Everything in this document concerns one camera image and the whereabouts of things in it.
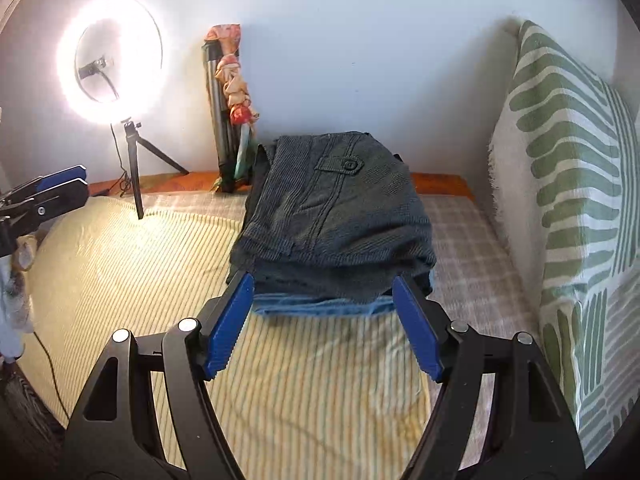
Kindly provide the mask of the left gloved hand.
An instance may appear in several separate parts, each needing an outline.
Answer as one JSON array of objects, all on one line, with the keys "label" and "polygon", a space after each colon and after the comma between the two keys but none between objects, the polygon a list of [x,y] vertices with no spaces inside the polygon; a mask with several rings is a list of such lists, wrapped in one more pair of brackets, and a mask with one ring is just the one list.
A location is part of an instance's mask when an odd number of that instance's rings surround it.
[{"label": "left gloved hand", "polygon": [[27,272],[34,264],[38,240],[28,234],[17,240],[17,250],[1,258],[0,352],[6,362],[24,353],[23,335],[34,331],[34,308],[27,285]]}]

